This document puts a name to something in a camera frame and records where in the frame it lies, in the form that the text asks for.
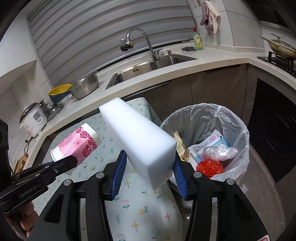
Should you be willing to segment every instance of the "rice cooker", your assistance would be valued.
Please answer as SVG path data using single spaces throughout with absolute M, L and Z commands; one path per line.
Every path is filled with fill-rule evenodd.
M 47 123 L 47 117 L 35 102 L 24 109 L 20 117 L 20 128 L 24 127 L 27 133 L 36 137 Z

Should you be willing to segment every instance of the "brown cabinet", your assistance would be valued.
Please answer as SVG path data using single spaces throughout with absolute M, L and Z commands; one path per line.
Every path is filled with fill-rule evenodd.
M 193 104 L 214 103 L 242 115 L 247 64 L 211 69 L 189 75 Z
M 193 104 L 188 75 L 139 91 L 123 99 L 129 101 L 139 97 L 144 97 L 150 103 L 161 121 L 174 111 Z

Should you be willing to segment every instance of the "countertop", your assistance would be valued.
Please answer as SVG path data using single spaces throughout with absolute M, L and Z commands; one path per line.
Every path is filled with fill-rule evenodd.
M 97 109 L 100 105 L 112 100 L 115 97 L 122 98 L 174 78 L 234 64 L 252 64 L 275 75 L 296 90 L 296 78 L 292 77 L 280 68 L 257 58 L 257 56 L 264 56 L 265 53 L 233 53 L 212 48 L 204 48 L 202 51 L 194 52 L 183 52 L 180 50 L 182 47 L 191 45 L 192 44 L 184 43 L 165 47 L 160 52 L 160 56 L 167 55 L 167 50 L 171 50 L 172 53 L 194 57 L 196 60 L 179 63 L 139 75 L 107 90 L 105 90 L 105 88 L 114 73 L 132 65 L 150 60 L 151 54 L 150 52 L 146 52 L 134 56 L 98 72 L 97 76 L 99 79 L 99 88 L 81 100 L 73 99 L 70 101 L 53 120 L 48 122 L 43 131 L 31 141 L 28 151 L 29 158 L 24 168 L 29 168 L 33 165 L 35 157 L 45 138 L 61 127 Z M 14 159 L 17 159 L 17 156 L 21 156 L 22 151 L 23 146 L 20 146 Z

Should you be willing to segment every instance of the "human hand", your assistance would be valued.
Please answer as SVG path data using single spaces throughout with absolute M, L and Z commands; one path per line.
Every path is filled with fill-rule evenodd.
M 22 211 L 25 214 L 25 216 L 21 219 L 20 225 L 21 225 L 22 229 L 27 231 L 26 235 L 27 235 L 27 237 L 29 237 L 32 227 L 34 226 L 34 224 L 36 223 L 36 221 L 38 219 L 38 214 L 34 211 L 34 205 L 32 202 L 25 205 L 22 208 Z M 7 220 L 9 225 L 13 228 L 13 222 L 10 219 L 10 217 L 5 216 L 5 219 Z M 16 234 L 19 238 L 21 238 L 21 235 L 18 232 L 16 232 Z

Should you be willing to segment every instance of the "green dish soap bottle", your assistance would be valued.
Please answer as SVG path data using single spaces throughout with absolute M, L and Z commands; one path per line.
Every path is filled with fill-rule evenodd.
M 200 34 L 196 30 L 196 28 L 193 28 L 193 41 L 194 41 L 196 50 L 203 50 L 203 41 L 200 38 Z

